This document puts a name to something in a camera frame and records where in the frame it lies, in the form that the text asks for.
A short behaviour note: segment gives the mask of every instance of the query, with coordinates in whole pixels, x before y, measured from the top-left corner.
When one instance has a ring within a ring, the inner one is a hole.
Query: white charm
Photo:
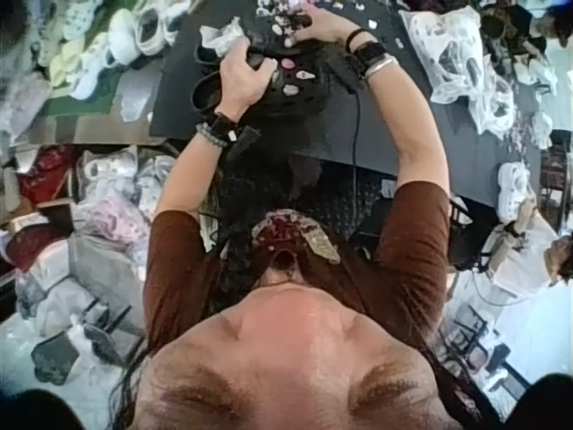
[[[275,16],[275,21],[281,27],[286,27],[290,23],[290,21],[287,18],[285,18],[284,16],[279,16],[279,15]]]
[[[278,24],[273,24],[273,25],[272,25],[272,30],[273,30],[273,32],[274,32],[277,36],[282,36],[282,35],[283,35],[283,29],[281,29]]]
[[[283,87],[283,92],[287,97],[295,96],[299,91],[300,89],[296,85],[285,85]]]
[[[299,72],[296,72],[296,78],[300,79],[301,81],[306,81],[307,79],[316,78],[316,75],[306,72],[305,70],[301,70]]]

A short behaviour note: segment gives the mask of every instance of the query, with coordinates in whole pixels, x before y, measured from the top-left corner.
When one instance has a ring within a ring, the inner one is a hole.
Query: silver bracelet
[[[370,77],[373,74],[379,72],[384,67],[386,67],[387,65],[391,65],[391,64],[399,65],[399,62],[394,56],[391,56],[390,54],[385,55],[384,58],[381,59],[378,63],[373,64],[368,68],[368,70],[364,74],[364,79],[365,80],[370,79]]]
[[[210,127],[207,123],[197,125],[197,133],[203,136],[211,145],[215,145],[222,150],[228,146],[227,142],[220,140],[211,133]]]

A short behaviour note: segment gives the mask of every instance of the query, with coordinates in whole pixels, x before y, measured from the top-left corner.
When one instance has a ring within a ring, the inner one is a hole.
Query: woman's left hand
[[[215,112],[220,112],[236,123],[247,109],[259,101],[277,70],[277,60],[265,58],[258,71],[247,64],[249,39],[237,40],[221,62],[222,95]]]

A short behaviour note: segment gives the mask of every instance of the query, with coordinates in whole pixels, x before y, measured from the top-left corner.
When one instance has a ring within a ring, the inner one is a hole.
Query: forearm
[[[517,245],[517,240],[503,232],[492,249],[492,256],[488,263],[488,272],[492,276],[507,258],[509,251]]]
[[[183,211],[198,218],[221,151],[202,135],[195,134],[167,177],[156,216],[162,211]]]
[[[357,37],[356,50],[375,38]],[[427,180],[449,192],[446,153],[428,101],[412,78],[396,64],[388,64],[373,74],[368,85],[398,151],[398,186],[404,182]]]

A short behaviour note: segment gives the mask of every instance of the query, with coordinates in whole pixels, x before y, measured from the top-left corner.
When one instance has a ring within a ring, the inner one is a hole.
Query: woman's right hand
[[[350,33],[359,28],[352,21],[312,4],[302,4],[297,11],[310,16],[312,25],[296,31],[288,39],[286,47],[292,47],[298,42],[309,39],[344,44]]]

